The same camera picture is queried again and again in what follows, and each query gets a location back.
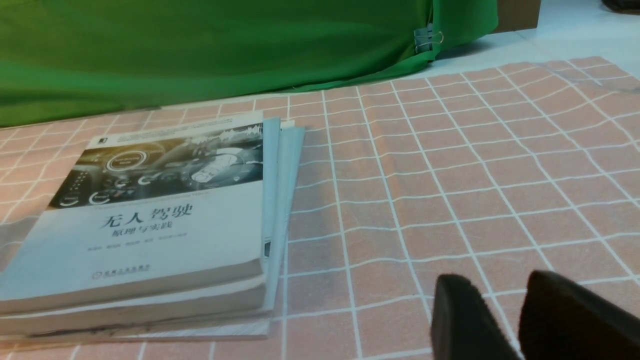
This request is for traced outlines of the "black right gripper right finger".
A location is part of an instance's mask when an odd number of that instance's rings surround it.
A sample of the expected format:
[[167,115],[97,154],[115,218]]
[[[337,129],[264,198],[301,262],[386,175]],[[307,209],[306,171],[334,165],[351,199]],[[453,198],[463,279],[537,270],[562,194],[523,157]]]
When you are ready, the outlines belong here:
[[519,316],[526,360],[637,360],[638,317],[578,283],[533,271]]

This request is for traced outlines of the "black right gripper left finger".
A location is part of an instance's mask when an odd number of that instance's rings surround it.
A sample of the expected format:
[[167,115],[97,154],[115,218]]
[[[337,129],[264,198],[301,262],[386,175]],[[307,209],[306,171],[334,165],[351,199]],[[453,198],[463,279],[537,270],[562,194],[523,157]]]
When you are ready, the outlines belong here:
[[519,359],[477,287],[452,273],[436,280],[430,342],[435,360]]

